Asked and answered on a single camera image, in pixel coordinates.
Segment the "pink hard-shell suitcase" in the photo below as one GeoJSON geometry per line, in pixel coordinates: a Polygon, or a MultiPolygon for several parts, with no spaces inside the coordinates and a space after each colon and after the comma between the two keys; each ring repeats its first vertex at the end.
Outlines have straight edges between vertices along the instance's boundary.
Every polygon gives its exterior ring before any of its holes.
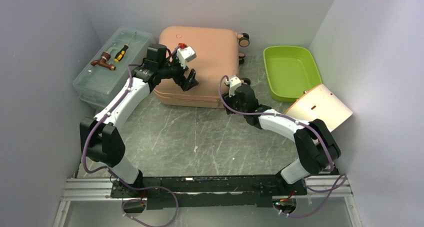
{"type": "Polygon", "coordinates": [[[230,29],[170,26],[161,32],[159,43],[170,50],[181,43],[193,48],[196,58],[187,65],[199,84],[183,91],[172,79],[164,79],[153,90],[157,99],[165,105],[222,109],[219,92],[228,88],[220,79],[238,75],[245,57],[239,48],[249,46],[250,36],[230,29]]]}

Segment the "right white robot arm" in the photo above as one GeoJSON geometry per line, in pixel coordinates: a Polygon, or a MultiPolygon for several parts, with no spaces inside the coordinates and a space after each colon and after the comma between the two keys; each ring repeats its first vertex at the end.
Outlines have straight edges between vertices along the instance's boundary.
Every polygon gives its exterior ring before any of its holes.
{"type": "Polygon", "coordinates": [[[280,194],[289,194],[301,179],[335,168],[334,161],[341,151],[323,120],[296,119],[260,104],[247,84],[236,87],[232,93],[222,94],[221,100],[228,114],[243,115],[249,125],[294,142],[297,159],[276,175],[275,187],[280,194]]]}

